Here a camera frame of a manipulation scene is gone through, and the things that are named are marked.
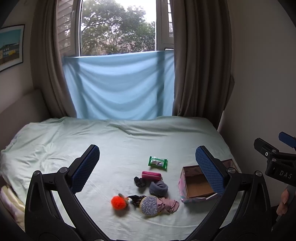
framed picture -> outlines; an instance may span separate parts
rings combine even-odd
[[[24,29],[24,24],[0,29],[0,72],[23,62]]]

brown curtain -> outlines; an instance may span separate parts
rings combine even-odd
[[[41,89],[52,117],[76,117],[57,39],[57,1],[38,0],[31,29],[30,63],[34,88]]]
[[[231,26],[226,0],[171,0],[173,115],[205,117],[218,128],[230,83]]]

human hand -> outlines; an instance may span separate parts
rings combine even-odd
[[[276,210],[276,213],[279,216],[285,214],[288,211],[288,206],[286,205],[288,199],[289,199],[289,192],[287,189],[285,189],[281,194],[281,202]]]

pom-pom keychain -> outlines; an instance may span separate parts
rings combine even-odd
[[[122,210],[128,205],[128,197],[123,196],[121,193],[111,199],[111,205],[115,210]]]

bed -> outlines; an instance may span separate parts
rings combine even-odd
[[[1,151],[1,176],[25,203],[30,178],[35,170],[43,174],[56,172],[63,166],[69,166],[90,144],[97,145],[101,152],[100,160],[84,189],[76,196],[100,229],[114,240],[185,239],[210,211],[215,200],[182,203],[178,189],[182,167],[196,165],[194,154],[200,145],[205,145],[216,158],[233,159],[223,138],[204,118],[170,116],[147,121],[124,121],[64,117],[40,120],[43,117],[20,127],[5,150]],[[115,212],[110,205],[114,195],[149,195],[148,188],[138,189],[133,180],[143,170],[150,170],[147,165],[149,156],[168,159],[167,171],[152,171],[161,172],[169,186],[169,197],[180,202],[179,209],[171,215],[152,218],[145,217],[132,205],[127,210]],[[232,220],[241,196],[241,193],[237,195],[223,225]],[[55,192],[54,197],[64,221],[72,225]]]

